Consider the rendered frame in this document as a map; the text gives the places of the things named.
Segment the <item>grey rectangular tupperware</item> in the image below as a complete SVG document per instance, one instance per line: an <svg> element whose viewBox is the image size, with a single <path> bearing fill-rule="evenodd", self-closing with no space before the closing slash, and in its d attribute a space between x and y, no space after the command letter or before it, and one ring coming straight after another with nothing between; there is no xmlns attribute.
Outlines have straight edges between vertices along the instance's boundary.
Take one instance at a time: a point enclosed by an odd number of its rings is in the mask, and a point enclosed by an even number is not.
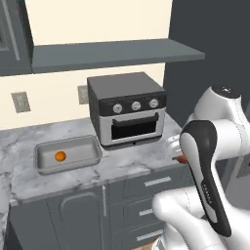
<svg viewBox="0 0 250 250"><path fill-rule="evenodd" d="M66 153L65 161L55 159L57 151ZM102 157L98 139L87 135L37 145L33 153L33 166L40 175L50 175L99 164Z"/></svg>

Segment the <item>dark grey fridge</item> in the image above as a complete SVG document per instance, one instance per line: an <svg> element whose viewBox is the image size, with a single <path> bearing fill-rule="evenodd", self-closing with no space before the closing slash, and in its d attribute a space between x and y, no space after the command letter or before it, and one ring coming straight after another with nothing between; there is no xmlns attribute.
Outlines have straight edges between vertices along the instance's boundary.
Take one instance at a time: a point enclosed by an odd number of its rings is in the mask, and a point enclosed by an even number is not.
<svg viewBox="0 0 250 250"><path fill-rule="evenodd" d="M213 84L228 84L250 104L250 0L173 0L169 38L205 54L165 65L167 112L184 125Z"/></svg>

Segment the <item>toaster oven glass door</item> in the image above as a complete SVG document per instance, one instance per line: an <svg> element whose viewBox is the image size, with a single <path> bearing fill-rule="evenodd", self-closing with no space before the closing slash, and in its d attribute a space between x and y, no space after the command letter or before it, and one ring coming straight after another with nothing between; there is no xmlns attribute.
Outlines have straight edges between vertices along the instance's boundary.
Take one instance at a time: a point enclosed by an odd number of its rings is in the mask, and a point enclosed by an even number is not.
<svg viewBox="0 0 250 250"><path fill-rule="evenodd" d="M158 113L156 122L142 123L134 126L116 127L112 125L112 119L118 121L144 118ZM103 146L136 142L138 140L160 137L163 133L165 109L140 111L127 114L119 114L107 117L100 117L99 139Z"/></svg>

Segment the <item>black silver toaster oven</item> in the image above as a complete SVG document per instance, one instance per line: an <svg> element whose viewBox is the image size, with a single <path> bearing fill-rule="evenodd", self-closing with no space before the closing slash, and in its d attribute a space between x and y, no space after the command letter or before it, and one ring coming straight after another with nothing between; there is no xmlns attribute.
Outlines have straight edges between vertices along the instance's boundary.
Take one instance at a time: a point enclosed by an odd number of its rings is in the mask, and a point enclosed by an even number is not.
<svg viewBox="0 0 250 250"><path fill-rule="evenodd" d="M100 132L99 118L101 116L107 117L157 109L165 109L166 111L166 91L144 72L88 77L87 87L90 117L98 137ZM149 106L152 99L158 100L157 108ZM140 102L141 108L134 111L132 109L133 102ZM115 104L122 105L123 109L120 113L113 112L112 108ZM113 146L101 145L104 148L128 144L135 145L143 141L158 140L161 136Z"/></svg>

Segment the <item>translucent white cup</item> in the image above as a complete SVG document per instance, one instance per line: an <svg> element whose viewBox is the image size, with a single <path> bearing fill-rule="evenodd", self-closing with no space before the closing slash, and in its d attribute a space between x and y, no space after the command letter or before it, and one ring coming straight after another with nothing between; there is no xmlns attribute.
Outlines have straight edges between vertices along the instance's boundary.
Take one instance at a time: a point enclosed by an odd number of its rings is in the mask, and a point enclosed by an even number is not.
<svg viewBox="0 0 250 250"><path fill-rule="evenodd" d="M174 135L168 138L165 142L166 156L169 158L175 158L182 155L182 150L179 142L179 135Z"/></svg>

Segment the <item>grey wide drawer front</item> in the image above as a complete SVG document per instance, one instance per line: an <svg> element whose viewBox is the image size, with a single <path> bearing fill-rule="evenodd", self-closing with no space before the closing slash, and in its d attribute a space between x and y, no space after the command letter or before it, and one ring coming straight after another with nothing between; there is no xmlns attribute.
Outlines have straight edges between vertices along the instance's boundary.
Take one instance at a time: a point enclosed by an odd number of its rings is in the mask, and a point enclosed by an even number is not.
<svg viewBox="0 0 250 250"><path fill-rule="evenodd" d="M170 168L151 171L146 175L128 179L124 182L123 194L126 198L143 197L165 189L179 188L182 184L184 168L181 166L171 166ZM171 177L172 181L162 183L152 187L145 187L144 182Z"/></svg>

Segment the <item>small red brown object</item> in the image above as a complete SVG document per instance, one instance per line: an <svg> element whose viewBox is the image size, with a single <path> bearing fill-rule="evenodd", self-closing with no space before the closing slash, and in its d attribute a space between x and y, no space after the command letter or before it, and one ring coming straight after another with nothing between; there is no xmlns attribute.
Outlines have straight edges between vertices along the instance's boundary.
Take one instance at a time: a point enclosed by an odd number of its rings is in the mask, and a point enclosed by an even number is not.
<svg viewBox="0 0 250 250"><path fill-rule="evenodd" d="M183 163L183 164L188 163L188 160L184 155L175 156L175 157L173 157L173 160L177 160L179 163Z"/></svg>

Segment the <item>grey lower cupboard door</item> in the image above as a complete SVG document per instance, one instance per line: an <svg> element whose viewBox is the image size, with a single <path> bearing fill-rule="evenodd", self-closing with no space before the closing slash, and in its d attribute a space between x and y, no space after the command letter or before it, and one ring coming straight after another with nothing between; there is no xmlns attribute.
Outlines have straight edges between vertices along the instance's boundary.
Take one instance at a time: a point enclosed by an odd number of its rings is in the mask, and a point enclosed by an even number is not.
<svg viewBox="0 0 250 250"><path fill-rule="evenodd" d="M60 250L109 250L102 186L47 199Z"/></svg>

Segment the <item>grey cupboard door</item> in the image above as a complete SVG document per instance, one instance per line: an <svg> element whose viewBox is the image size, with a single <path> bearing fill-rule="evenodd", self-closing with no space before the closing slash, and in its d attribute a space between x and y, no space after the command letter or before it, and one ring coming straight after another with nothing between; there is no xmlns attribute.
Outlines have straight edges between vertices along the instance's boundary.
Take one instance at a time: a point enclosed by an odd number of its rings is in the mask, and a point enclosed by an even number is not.
<svg viewBox="0 0 250 250"><path fill-rule="evenodd" d="M25 0L0 0L0 76L30 74L33 49Z"/></svg>
<svg viewBox="0 0 250 250"><path fill-rule="evenodd" d="M47 199L60 250L109 250L102 186Z"/></svg>

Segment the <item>grey upper cupboard door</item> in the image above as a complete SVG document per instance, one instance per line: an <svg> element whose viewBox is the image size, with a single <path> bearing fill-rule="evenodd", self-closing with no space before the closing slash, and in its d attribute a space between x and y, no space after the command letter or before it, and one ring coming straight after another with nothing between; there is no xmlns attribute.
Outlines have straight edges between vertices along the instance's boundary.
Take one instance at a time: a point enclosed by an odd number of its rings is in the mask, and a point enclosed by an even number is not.
<svg viewBox="0 0 250 250"><path fill-rule="evenodd" d="M30 74L33 49L25 0L0 0L0 76Z"/></svg>

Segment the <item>grey plain lower cupboard panel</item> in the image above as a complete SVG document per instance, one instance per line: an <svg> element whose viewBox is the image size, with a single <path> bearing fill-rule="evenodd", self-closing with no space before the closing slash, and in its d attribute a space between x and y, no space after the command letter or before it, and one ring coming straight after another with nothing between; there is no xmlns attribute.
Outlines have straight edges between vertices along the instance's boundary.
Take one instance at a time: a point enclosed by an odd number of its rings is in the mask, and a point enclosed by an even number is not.
<svg viewBox="0 0 250 250"><path fill-rule="evenodd" d="M60 250L45 200L13 206L10 219L22 250Z"/></svg>

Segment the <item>grey wall socket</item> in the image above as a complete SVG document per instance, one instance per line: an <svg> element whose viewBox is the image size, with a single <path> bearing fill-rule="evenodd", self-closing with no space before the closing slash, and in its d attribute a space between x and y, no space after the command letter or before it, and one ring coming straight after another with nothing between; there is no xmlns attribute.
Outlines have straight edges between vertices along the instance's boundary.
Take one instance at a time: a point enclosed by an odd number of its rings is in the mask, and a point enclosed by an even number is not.
<svg viewBox="0 0 250 250"><path fill-rule="evenodd" d="M78 86L78 100L80 104L87 104L89 102L88 98L88 88L86 85Z"/></svg>
<svg viewBox="0 0 250 250"><path fill-rule="evenodd" d="M26 92L17 92L11 94L16 113L29 112L30 105Z"/></svg>

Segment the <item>grey wall shelf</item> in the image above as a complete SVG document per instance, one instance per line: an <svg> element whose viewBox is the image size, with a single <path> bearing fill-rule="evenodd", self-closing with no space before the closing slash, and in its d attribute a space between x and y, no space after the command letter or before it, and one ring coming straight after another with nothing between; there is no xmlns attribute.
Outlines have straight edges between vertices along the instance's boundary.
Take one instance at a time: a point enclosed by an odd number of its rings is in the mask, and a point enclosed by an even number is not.
<svg viewBox="0 0 250 250"><path fill-rule="evenodd" d="M205 54L171 39L36 46L34 73L204 60Z"/></svg>

